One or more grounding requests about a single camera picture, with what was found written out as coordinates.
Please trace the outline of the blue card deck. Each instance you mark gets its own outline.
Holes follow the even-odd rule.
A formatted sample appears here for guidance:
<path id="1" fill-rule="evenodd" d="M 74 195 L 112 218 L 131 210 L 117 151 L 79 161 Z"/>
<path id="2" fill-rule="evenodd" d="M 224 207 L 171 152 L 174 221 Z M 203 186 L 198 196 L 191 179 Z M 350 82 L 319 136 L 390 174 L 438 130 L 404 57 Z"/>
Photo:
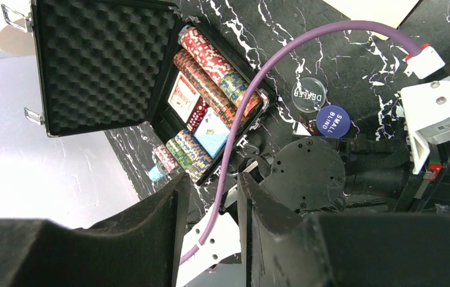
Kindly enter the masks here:
<path id="1" fill-rule="evenodd" d="M 212 109 L 208 109 L 201 123 L 194 132 L 194 137 L 206 150 L 209 156 L 215 158 L 226 144 L 230 130 Z"/>

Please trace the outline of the blue small blind button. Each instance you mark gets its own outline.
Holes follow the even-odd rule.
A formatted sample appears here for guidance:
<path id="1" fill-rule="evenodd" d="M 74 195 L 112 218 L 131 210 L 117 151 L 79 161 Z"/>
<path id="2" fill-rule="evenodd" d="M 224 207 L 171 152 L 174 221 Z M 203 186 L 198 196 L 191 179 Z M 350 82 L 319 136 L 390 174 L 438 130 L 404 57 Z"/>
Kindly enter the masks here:
<path id="1" fill-rule="evenodd" d="M 328 105 L 317 113 L 316 126 L 323 136 L 337 139 L 348 133 L 351 119 L 340 106 Z"/>

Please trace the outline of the pink chip stack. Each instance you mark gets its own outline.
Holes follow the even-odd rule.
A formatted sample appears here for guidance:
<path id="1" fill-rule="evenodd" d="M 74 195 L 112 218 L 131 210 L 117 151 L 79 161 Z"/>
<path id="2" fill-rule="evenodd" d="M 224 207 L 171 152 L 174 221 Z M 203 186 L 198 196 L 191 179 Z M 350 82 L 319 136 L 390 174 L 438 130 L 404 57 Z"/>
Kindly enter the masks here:
<path id="1" fill-rule="evenodd" d="M 176 161 L 171 152 L 166 148 L 165 145 L 159 145 L 153 149 L 154 154 L 157 156 L 161 164 L 164 166 L 166 171 L 172 173 L 179 167 L 179 163 Z"/>

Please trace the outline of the clear triangular acrylic marker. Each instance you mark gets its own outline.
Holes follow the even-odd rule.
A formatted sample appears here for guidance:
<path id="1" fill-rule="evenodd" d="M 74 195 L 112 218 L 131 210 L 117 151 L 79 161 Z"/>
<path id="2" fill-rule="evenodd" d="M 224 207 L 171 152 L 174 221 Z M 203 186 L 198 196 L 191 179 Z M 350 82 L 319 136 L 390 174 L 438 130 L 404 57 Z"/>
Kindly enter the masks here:
<path id="1" fill-rule="evenodd" d="M 299 116 L 295 122 L 292 134 L 294 136 L 315 136 L 317 129 L 315 129 L 314 120 Z"/>

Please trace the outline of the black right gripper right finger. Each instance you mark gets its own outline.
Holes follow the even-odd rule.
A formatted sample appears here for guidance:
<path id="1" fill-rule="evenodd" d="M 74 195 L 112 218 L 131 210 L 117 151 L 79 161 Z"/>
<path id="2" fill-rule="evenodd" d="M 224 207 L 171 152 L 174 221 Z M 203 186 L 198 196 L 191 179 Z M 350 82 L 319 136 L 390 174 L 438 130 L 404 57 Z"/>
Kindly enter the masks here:
<path id="1" fill-rule="evenodd" d="M 450 286 L 450 216 L 297 215 L 238 176 L 244 286 Z"/>

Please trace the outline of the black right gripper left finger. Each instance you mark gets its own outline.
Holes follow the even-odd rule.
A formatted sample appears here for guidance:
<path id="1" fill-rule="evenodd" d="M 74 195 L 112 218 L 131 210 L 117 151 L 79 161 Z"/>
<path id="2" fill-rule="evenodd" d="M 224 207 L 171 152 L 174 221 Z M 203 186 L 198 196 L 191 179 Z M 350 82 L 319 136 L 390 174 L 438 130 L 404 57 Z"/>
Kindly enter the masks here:
<path id="1" fill-rule="evenodd" d="M 175 286 L 189 177 L 90 228 L 0 219 L 0 286 Z"/>

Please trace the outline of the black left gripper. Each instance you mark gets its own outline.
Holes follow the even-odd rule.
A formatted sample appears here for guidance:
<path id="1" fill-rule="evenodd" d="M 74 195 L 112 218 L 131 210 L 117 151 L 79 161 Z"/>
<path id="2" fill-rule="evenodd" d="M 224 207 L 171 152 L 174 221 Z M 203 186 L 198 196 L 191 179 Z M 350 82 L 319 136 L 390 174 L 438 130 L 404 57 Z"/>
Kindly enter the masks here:
<path id="1" fill-rule="evenodd" d="M 298 136 L 259 170 L 260 185 L 292 211 L 386 205 L 450 210 L 450 74 L 405 87 L 402 130 L 391 139 Z"/>

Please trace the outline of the clear round dealer button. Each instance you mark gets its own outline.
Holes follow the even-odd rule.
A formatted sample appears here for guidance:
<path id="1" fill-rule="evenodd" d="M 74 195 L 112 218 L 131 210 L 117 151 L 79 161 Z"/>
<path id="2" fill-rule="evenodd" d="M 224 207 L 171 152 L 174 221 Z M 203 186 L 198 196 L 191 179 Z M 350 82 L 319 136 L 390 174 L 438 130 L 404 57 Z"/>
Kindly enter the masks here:
<path id="1" fill-rule="evenodd" d="M 326 93 L 326 87 L 318 79 L 313 77 L 301 78 L 292 87 L 292 102 L 301 112 L 317 112 L 326 101 Z"/>

